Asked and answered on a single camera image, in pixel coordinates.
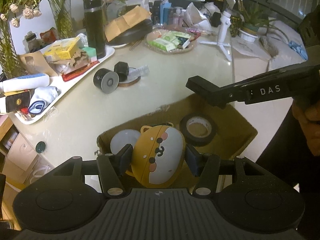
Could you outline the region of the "person right hand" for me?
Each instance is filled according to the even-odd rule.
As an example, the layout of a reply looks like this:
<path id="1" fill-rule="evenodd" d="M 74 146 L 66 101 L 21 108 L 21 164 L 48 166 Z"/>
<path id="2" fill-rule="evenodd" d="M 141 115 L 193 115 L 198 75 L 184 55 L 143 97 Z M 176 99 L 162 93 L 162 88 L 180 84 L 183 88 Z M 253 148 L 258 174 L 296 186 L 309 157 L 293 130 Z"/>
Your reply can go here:
<path id="1" fill-rule="evenodd" d="M 306 143 L 314 156 L 319 156 L 319 101 L 303 111 L 294 101 L 292 104 L 293 117 L 299 122 Z"/>

